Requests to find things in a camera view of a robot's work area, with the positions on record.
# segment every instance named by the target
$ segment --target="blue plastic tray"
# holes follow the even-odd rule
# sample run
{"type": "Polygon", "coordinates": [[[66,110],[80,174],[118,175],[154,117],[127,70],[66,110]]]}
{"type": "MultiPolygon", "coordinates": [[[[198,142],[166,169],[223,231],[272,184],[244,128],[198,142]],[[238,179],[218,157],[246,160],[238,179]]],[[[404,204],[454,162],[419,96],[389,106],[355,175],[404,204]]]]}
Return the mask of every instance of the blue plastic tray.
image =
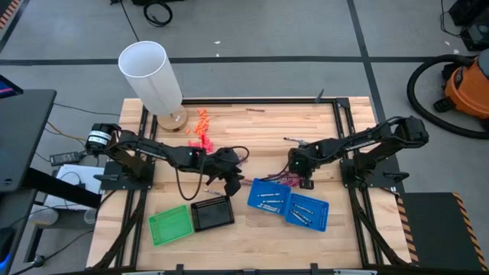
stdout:
{"type": "Polygon", "coordinates": [[[324,232],[326,231],[326,225],[328,224],[328,213],[329,203],[292,193],[290,194],[287,209],[285,211],[285,222],[324,232]],[[313,213],[310,214],[304,210],[298,209],[296,206],[294,206],[294,204],[300,205],[313,213]],[[297,210],[301,215],[311,220],[311,223],[309,223],[309,225],[304,225],[299,219],[290,213],[291,210],[297,210]]]}
{"type": "Polygon", "coordinates": [[[268,211],[270,213],[283,215],[285,213],[287,207],[287,201],[290,197],[290,187],[280,185],[278,183],[272,182],[264,182],[259,179],[254,179],[253,184],[251,185],[250,196],[248,197],[248,205],[251,207],[255,207],[256,209],[268,211]],[[267,196],[267,197],[259,197],[260,194],[271,194],[271,193],[279,193],[278,196],[267,196]],[[266,205],[276,207],[280,209],[279,212],[274,212],[266,208],[258,207],[265,200],[283,200],[282,203],[265,203],[266,205]]]}

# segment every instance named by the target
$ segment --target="black hose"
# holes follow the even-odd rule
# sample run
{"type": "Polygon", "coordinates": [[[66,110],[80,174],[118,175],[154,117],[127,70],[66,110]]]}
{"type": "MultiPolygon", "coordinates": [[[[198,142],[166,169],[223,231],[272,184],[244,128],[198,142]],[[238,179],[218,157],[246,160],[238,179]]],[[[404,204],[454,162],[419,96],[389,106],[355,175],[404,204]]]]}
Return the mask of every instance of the black hose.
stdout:
{"type": "Polygon", "coordinates": [[[413,75],[410,77],[410,81],[407,83],[407,98],[409,99],[411,106],[413,107],[414,111],[416,111],[418,114],[420,114],[422,117],[424,117],[427,121],[433,123],[436,126],[439,126],[440,128],[443,128],[449,132],[452,132],[454,134],[458,134],[458,135],[461,135],[461,136],[467,137],[467,138],[489,140],[489,133],[480,132],[480,131],[472,131],[472,130],[461,128],[459,126],[448,123],[447,121],[444,121],[441,118],[438,118],[437,116],[435,116],[431,112],[428,112],[418,102],[418,99],[416,98],[416,95],[414,94],[414,86],[416,85],[416,81],[418,80],[419,76],[426,69],[430,68],[431,66],[438,64],[438,63],[443,63],[443,62],[452,62],[458,66],[471,66],[474,63],[474,61],[472,59],[467,58],[467,57],[462,57],[462,56],[459,56],[456,54],[446,54],[446,55],[442,55],[439,57],[434,57],[433,59],[423,63],[421,66],[418,67],[418,69],[416,69],[414,71],[413,75]]]}

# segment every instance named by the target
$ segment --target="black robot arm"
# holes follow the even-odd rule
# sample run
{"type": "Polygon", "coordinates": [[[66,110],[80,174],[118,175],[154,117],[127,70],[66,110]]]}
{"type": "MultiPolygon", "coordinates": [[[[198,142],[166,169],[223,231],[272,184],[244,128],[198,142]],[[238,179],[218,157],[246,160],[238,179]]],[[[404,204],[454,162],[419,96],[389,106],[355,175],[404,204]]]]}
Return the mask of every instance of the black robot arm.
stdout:
{"type": "Polygon", "coordinates": [[[394,117],[385,122],[344,138],[328,138],[289,150],[289,171],[303,178],[300,188],[314,189],[310,180],[314,170],[343,157],[345,153],[379,144],[368,153],[353,156],[355,175],[365,176],[377,163],[404,148],[422,147],[429,135],[423,122],[410,116],[394,117]]]}
{"type": "Polygon", "coordinates": [[[182,172],[199,173],[209,176],[207,185],[216,178],[226,181],[225,191],[233,196],[240,188],[237,167],[240,160],[232,148],[219,148],[214,154],[207,154],[200,147],[171,147],[161,142],[138,137],[131,131],[123,131],[116,124],[95,124],[86,142],[86,152],[95,156],[104,154],[124,168],[125,176],[131,180],[142,180],[151,173],[145,160],[131,156],[128,150],[165,160],[182,172]]]}

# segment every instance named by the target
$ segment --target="green plastic tray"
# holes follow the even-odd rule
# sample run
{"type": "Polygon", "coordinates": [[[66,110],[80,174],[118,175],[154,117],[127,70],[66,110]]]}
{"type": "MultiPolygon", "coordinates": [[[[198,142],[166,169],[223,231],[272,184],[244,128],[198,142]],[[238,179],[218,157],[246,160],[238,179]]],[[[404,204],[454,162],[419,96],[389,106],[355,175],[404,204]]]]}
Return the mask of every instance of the green plastic tray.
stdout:
{"type": "Polygon", "coordinates": [[[193,233],[189,209],[186,205],[152,215],[148,221],[155,247],[193,233]]]}

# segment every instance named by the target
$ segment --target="white cylinder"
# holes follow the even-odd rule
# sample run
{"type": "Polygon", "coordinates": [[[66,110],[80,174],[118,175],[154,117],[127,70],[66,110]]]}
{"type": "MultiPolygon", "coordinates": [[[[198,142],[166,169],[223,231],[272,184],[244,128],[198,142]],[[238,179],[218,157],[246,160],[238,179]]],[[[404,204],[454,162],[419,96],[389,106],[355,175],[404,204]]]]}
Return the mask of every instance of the white cylinder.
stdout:
{"type": "Polygon", "coordinates": [[[167,52],[158,43],[141,41],[132,44],[121,53],[118,65],[153,115],[169,115],[182,104],[182,91],[167,52]]]}

